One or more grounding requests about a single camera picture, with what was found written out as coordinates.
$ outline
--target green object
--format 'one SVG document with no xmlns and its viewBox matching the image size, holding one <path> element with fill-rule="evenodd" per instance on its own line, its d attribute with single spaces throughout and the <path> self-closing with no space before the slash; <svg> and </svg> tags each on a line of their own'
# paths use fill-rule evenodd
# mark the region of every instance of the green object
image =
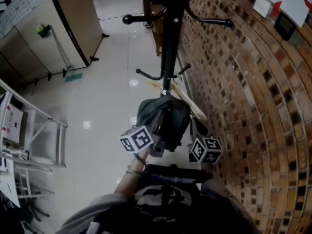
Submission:
<svg viewBox="0 0 312 234">
<path fill-rule="evenodd" d="M 279 13 L 274 27 L 285 41 L 288 41 L 292 37 L 297 28 L 296 24 L 283 12 Z"/>
<path fill-rule="evenodd" d="M 51 26 L 48 24 L 47 26 L 44 26 L 43 24 L 40 24 L 37 27 L 37 33 L 40 35 L 42 38 L 45 38 L 49 36 L 49 32 L 51 30 Z"/>
<path fill-rule="evenodd" d="M 69 82 L 69 81 L 73 81 L 73 80 L 78 80 L 78 79 L 81 79 L 82 78 L 82 73 L 80 74 L 76 74 L 76 75 L 73 75 L 73 76 L 68 76 L 65 78 L 65 82 Z"/>
</svg>

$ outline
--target black metal pole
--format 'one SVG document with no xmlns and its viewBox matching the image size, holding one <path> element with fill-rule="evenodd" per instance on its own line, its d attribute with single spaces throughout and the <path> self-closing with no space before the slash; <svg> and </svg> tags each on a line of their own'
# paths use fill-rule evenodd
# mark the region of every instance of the black metal pole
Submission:
<svg viewBox="0 0 312 234">
<path fill-rule="evenodd" d="M 161 71 L 164 72 L 164 80 L 161 95 L 170 93 L 170 82 L 174 77 L 177 49 L 179 45 L 182 20 L 185 8 L 190 0 L 166 0 L 167 13 L 164 16 L 163 51 Z"/>
</svg>

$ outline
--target person's hand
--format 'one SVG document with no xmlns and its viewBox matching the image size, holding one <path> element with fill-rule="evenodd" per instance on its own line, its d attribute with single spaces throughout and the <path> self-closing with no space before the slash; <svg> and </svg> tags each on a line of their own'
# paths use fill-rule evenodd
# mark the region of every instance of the person's hand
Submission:
<svg viewBox="0 0 312 234">
<path fill-rule="evenodd" d="M 148 147 L 146 147 L 144 150 L 142 150 L 141 152 L 139 152 L 138 155 L 139 155 L 142 159 L 146 160 L 148 154 L 150 154 L 150 151 L 151 151 L 151 148 L 148 146 Z"/>
</svg>

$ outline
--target brick wall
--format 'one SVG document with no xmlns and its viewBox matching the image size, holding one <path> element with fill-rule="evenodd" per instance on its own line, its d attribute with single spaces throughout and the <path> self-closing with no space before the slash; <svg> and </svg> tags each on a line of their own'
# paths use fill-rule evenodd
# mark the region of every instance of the brick wall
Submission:
<svg viewBox="0 0 312 234">
<path fill-rule="evenodd" d="M 291 41 L 255 0 L 191 0 L 179 53 L 194 101 L 225 150 L 215 174 L 263 233 L 303 233 L 312 210 L 312 20 Z"/>
</svg>

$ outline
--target sleeve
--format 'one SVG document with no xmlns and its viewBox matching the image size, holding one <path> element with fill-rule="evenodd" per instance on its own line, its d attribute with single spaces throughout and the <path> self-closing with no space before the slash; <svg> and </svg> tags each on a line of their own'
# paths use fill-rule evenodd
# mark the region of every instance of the sleeve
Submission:
<svg viewBox="0 0 312 234">
<path fill-rule="evenodd" d="M 226 188 L 223 183 L 217 181 L 216 179 L 206 180 L 205 183 L 202 184 L 201 194 L 214 199 L 218 199 L 220 197 L 228 199 L 234 210 L 240 213 L 248 221 L 248 223 L 252 227 L 253 234 L 261 233 L 244 206 L 238 202 L 235 196 Z"/>
<path fill-rule="evenodd" d="M 126 202 L 127 200 L 121 194 L 108 194 L 98 197 L 89 206 L 66 220 L 56 234 L 79 234 L 90 226 L 97 215 L 115 205 Z"/>
</svg>

